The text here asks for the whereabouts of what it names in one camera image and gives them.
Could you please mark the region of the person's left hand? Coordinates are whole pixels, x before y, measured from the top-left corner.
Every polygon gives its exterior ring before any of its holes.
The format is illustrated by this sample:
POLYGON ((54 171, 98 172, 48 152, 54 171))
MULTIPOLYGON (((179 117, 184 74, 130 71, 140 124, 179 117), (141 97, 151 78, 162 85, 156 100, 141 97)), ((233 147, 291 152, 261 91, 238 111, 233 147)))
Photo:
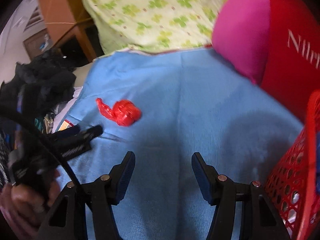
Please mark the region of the person's left hand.
POLYGON ((48 201, 23 184, 10 183, 1 189, 1 239, 34 239, 41 224, 40 213, 44 204, 51 207, 61 192, 57 182, 60 173, 54 171, 50 183, 48 201))

